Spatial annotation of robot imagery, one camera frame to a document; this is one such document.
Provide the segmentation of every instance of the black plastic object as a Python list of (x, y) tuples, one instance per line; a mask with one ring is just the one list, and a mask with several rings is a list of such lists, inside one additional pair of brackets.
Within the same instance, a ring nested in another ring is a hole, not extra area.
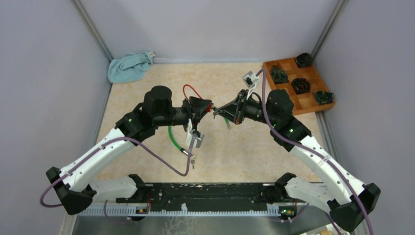
[(313, 57), (309, 53), (303, 53), (297, 56), (295, 62), (299, 68), (305, 68), (311, 66), (311, 62), (313, 62)]
[[(50, 183), (53, 183), (60, 178), (60, 173), (60, 169), (52, 167), (46, 172), (46, 177)], [(92, 203), (92, 197), (96, 194), (96, 191), (92, 190), (89, 185), (82, 192), (69, 190), (69, 185), (64, 185), (63, 182), (59, 182), (53, 188), (62, 206), (70, 215), (78, 214), (85, 210)]]
[(262, 201), (269, 204), (289, 201), (290, 197), (285, 190), (285, 186), (287, 185), (288, 181), (295, 177), (296, 175), (293, 173), (285, 173), (274, 183), (273, 187), (264, 189), (261, 196)]
[(126, 136), (142, 142), (153, 136), (159, 126), (183, 125), (186, 130), (188, 120), (197, 128), (200, 120), (210, 111), (212, 101), (190, 97), (183, 100), (181, 107), (171, 104), (171, 90), (165, 86), (155, 86), (144, 95), (144, 102), (139, 103), (132, 112), (124, 115), (116, 124)]
[[(186, 203), (189, 212), (266, 211), (265, 191), (274, 188), (263, 183), (147, 183), (151, 211), (181, 211)], [(290, 197), (274, 202), (294, 202)]]
[(333, 93), (325, 91), (314, 92), (314, 98), (320, 105), (329, 104), (333, 102)]
[(165, 86), (155, 86), (144, 95), (142, 110), (145, 114), (154, 117), (159, 115), (173, 115), (171, 90)]
[[(241, 124), (244, 118), (266, 123), (262, 105), (252, 97), (247, 97), (248, 90), (241, 90), (236, 99), (220, 108), (214, 115), (220, 115), (235, 124)], [(285, 138), (299, 142), (311, 131), (293, 116), (294, 104), (285, 90), (273, 90), (268, 94), (266, 103), (268, 117), (275, 130)], [(270, 131), (275, 142), (291, 151), (294, 145), (282, 141)]]
[(291, 83), (296, 94), (304, 94), (310, 92), (311, 84), (305, 78), (296, 78)]
[[(241, 90), (232, 102), (216, 109), (214, 115), (241, 124), (245, 118), (266, 123), (262, 105), (252, 97), (247, 99), (248, 90)], [(268, 94), (266, 107), (272, 124), (282, 125), (293, 118), (294, 104), (285, 90), (273, 90)]]
[(284, 70), (280, 70), (277, 66), (273, 66), (271, 77), (275, 84), (288, 83), (288, 76)]
[[(374, 184), (363, 186), (365, 189), (359, 194), (359, 199), (362, 201), (366, 212), (369, 214), (376, 206), (380, 195), (380, 188)], [(354, 196), (350, 197), (351, 202), (339, 205), (336, 200), (328, 201), (330, 207), (330, 216), (342, 229), (352, 232), (363, 221), (363, 212), (356, 202)]]

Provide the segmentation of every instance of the table surface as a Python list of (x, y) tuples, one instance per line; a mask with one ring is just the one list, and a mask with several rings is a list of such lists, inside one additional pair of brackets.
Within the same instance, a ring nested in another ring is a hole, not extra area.
[[(261, 63), (215, 64), (157, 64), (151, 66), (141, 81), (113, 84), (98, 139), (107, 135), (125, 113), (132, 111), (143, 101), (144, 94), (153, 86), (164, 85), (172, 90), (173, 106), (181, 106), (184, 99), (182, 87), (192, 85), (205, 99), (211, 99), (216, 107), (234, 100), (246, 86), (241, 77), (248, 71), (257, 72)], [(261, 84), (256, 88), (261, 92)], [(188, 96), (195, 96), (186, 88)], [(307, 126), (322, 144), (319, 126), (314, 113), (296, 116)], [(98, 180), (123, 178), (138, 174), (144, 182), (274, 182), (286, 172), (291, 172), (311, 182), (319, 178), (300, 160), (274, 142), (266, 124), (245, 119), (241, 125), (231, 123), (229, 130), (221, 117), (213, 119), (207, 114), (198, 130), (205, 138), (197, 156), (195, 168), (182, 177), (167, 168), (140, 147), (125, 153), (98, 176)], [(185, 146), (185, 131), (174, 126), (177, 142)], [(181, 172), (185, 172), (186, 156), (170, 141), (167, 127), (160, 127), (156, 134), (143, 144), (164, 158)]]

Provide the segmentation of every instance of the teal towel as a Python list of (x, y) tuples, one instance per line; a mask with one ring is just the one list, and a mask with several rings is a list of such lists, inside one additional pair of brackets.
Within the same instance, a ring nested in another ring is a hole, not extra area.
[(153, 58), (148, 52), (127, 54), (120, 60), (112, 60), (108, 68), (108, 80), (111, 83), (123, 83), (142, 80), (150, 69)]

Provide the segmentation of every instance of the green cable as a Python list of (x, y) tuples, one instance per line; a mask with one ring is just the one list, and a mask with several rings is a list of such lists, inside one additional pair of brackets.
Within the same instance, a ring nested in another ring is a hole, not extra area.
[(181, 151), (182, 150), (182, 147), (174, 139), (173, 132), (171, 131), (171, 126), (168, 127), (168, 130), (169, 130), (170, 139), (173, 142), (174, 146), (176, 146), (176, 148), (178, 148)]

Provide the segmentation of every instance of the gray wall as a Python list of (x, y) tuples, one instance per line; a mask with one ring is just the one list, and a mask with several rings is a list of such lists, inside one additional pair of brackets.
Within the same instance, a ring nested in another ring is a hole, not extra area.
[(265, 61), (311, 52), (337, 1), (82, 0), (115, 58)]
[(0, 234), (55, 235), (45, 172), (92, 146), (108, 62), (69, 0), (1, 1), (0, 32)]
[(415, 1), (350, 1), (316, 58), (346, 169), (382, 190), (377, 234), (414, 234)]

